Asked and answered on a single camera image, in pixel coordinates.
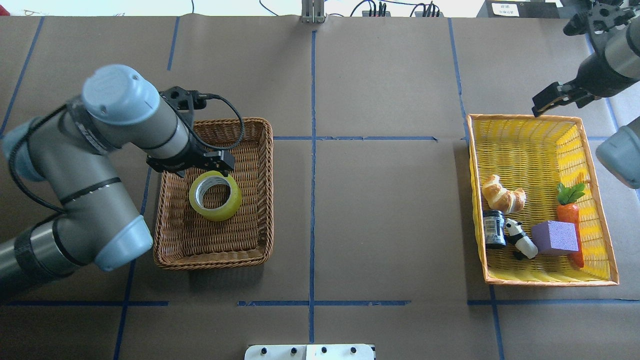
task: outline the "robotic arm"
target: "robotic arm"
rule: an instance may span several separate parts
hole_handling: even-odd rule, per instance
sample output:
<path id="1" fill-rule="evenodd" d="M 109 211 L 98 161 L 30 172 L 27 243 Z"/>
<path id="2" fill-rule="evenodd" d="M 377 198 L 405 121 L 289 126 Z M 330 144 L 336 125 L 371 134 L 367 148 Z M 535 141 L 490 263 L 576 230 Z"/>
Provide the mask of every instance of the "robotic arm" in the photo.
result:
<path id="1" fill-rule="evenodd" d="M 134 69 L 108 65 L 86 80 L 81 96 L 6 134 L 3 151 L 12 177 L 58 213 L 0 243 L 0 300 L 90 263 L 111 271 L 151 248 L 148 227 L 106 156 L 124 144 L 145 151 L 158 172 L 232 171 L 235 159 L 228 150 L 244 128 L 230 147 L 202 141 L 192 130 L 193 110 L 204 108 L 207 99 L 224 101 L 241 119 L 218 95 L 179 87 L 159 93 Z M 26 190 L 14 167 L 31 181 L 48 180 L 63 208 Z"/>
<path id="2" fill-rule="evenodd" d="M 634 8 L 620 8 L 622 0 L 602 0 L 588 12 L 574 15 L 565 35 L 589 33 L 595 52 L 586 58 L 575 79 L 552 83 L 533 97 L 538 117 L 560 105 L 611 97 L 640 81 L 640 20 Z M 640 188 L 640 117 L 598 146 L 596 156 L 622 183 Z"/>

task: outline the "gray table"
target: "gray table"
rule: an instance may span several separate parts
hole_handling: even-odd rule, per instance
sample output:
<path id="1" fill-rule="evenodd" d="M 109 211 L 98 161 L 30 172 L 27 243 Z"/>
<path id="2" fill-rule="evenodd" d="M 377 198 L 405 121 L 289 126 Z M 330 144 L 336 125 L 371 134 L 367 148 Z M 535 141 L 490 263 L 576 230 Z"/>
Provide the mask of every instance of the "gray table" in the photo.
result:
<path id="1" fill-rule="evenodd" d="M 572 79 L 590 49 L 563 25 L 0 18 L 4 131 L 124 63 L 159 89 L 221 94 L 276 139 L 264 266 L 168 272 L 150 254 L 111 273 L 87 266 L 0 307 L 0 358 L 242 359 L 250 344 L 362 342 L 379 359 L 637 359 L 640 301 L 619 299 L 640 299 L 640 201 L 600 164 L 621 285 L 493 288 L 477 258 L 463 116 L 529 113 L 532 95 Z M 551 114 L 582 117 L 595 150 L 640 115 L 639 92 Z M 197 118 L 232 116 L 211 105 Z M 159 176 L 134 147 L 112 158 L 153 226 Z M 49 213 L 0 179 L 8 239 Z"/>

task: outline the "tape roll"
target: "tape roll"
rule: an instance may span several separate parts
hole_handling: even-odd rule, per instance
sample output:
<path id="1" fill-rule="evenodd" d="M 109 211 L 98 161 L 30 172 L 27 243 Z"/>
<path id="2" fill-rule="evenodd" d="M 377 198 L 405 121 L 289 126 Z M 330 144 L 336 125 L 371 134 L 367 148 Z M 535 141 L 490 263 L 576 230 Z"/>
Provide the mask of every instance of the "tape roll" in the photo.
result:
<path id="1" fill-rule="evenodd" d="M 229 198 L 222 206 L 215 209 L 207 209 L 203 205 L 204 194 L 215 185 L 227 185 L 231 192 Z M 217 171 L 209 171 L 200 176 L 191 184 L 189 189 L 189 202 L 191 207 L 200 215 L 210 221 L 224 221 L 232 216 L 240 208 L 242 204 L 242 193 L 236 183 L 236 180 L 229 175 L 222 176 Z"/>

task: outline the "toy carrot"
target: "toy carrot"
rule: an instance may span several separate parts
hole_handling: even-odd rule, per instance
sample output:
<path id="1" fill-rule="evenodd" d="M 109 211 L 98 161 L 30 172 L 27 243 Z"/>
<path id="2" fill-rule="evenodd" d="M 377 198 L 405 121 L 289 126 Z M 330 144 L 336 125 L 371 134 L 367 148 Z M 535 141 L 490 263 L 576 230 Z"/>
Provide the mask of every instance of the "toy carrot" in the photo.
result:
<path id="1" fill-rule="evenodd" d="M 570 222 L 575 226 L 575 237 L 578 239 L 578 252 L 569 254 L 569 258 L 579 267 L 584 267 L 584 258 L 582 257 L 582 242 L 580 240 L 580 215 L 576 200 L 584 196 L 584 183 L 579 183 L 569 188 L 562 183 L 558 184 L 558 205 L 556 213 L 558 221 Z"/>

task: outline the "purple foam cube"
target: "purple foam cube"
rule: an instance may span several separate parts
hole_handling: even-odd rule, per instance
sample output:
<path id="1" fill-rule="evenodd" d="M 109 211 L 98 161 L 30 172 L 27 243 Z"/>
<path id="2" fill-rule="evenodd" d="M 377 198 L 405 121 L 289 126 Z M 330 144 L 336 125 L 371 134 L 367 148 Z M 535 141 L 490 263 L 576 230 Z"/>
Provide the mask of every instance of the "purple foam cube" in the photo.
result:
<path id="1" fill-rule="evenodd" d="M 533 225 L 531 241 L 539 254 L 562 256 L 578 251 L 575 226 L 570 222 L 545 221 Z"/>

